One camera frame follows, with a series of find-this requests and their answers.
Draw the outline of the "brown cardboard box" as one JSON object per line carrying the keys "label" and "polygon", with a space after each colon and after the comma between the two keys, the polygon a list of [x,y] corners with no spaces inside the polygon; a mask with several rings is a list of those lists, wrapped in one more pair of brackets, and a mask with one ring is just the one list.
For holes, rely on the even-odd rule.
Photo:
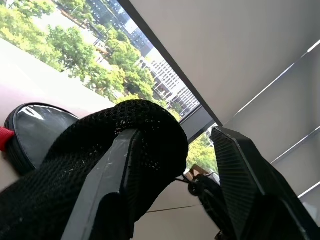
{"label": "brown cardboard box", "polygon": [[184,176],[190,180],[193,181],[196,176],[198,175],[204,175],[207,176],[211,174],[211,172],[208,172],[206,170],[204,170],[203,168],[201,168],[200,166],[198,166],[197,164],[194,164],[189,170],[187,170],[187,172],[184,174]]}

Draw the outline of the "round grey black-rimmed case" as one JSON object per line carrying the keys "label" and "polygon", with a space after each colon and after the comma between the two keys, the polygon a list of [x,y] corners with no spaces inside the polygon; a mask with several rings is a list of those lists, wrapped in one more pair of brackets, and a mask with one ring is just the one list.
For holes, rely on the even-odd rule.
{"label": "round grey black-rimmed case", "polygon": [[71,112],[50,104],[19,105],[0,126],[0,151],[24,176],[41,166],[55,140],[78,120]]}

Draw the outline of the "black mesh drawstring pouch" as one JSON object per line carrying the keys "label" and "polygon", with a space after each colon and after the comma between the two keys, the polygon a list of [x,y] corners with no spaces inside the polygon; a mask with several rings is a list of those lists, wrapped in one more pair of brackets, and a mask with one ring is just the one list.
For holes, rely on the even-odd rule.
{"label": "black mesh drawstring pouch", "polygon": [[127,100],[84,117],[54,142],[42,165],[0,192],[0,240],[61,240],[83,184],[116,137],[141,132],[135,223],[187,166],[179,122],[147,100]]}

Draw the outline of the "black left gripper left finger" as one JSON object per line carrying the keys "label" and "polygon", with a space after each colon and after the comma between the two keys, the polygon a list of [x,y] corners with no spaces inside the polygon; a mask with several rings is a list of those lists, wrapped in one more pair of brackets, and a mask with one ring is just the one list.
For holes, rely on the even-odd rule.
{"label": "black left gripper left finger", "polygon": [[61,240],[130,240],[134,234],[142,134],[121,132],[85,179]]}

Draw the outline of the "dark window frame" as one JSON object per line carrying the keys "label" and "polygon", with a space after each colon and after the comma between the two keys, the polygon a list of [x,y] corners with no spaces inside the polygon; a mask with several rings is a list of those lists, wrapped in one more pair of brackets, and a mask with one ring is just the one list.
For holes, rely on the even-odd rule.
{"label": "dark window frame", "polygon": [[199,101],[199,106],[197,106],[191,113],[185,117],[180,125],[183,128],[188,143],[191,144],[195,141],[201,134],[203,134],[209,127],[213,126],[213,124],[217,124],[222,127],[223,124],[216,116],[216,114],[211,110],[209,105],[206,103],[201,94],[196,90],[194,85],[167,51],[167,49],[163,46],[161,41],[146,23],[146,21],[142,18],[136,8],[133,6],[130,0],[118,0],[120,5],[124,8],[124,10],[128,13],[128,15],[133,19],[133,21],[137,24],[137,26],[142,30],[142,32],[147,36],[147,38],[151,41],[151,43],[155,46],[155,48],[159,51],[159,53],[164,57],[164,59],[170,64],[170,66],[175,70],[180,79],[184,82],[184,84],[188,87],[188,89],[193,93],[195,98]]}

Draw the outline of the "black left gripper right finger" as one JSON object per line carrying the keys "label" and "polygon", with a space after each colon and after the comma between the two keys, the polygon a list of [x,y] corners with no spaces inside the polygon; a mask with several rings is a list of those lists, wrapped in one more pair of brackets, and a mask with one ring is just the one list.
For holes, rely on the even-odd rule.
{"label": "black left gripper right finger", "polygon": [[211,139],[237,240],[320,240],[320,227],[250,138],[215,126]]}

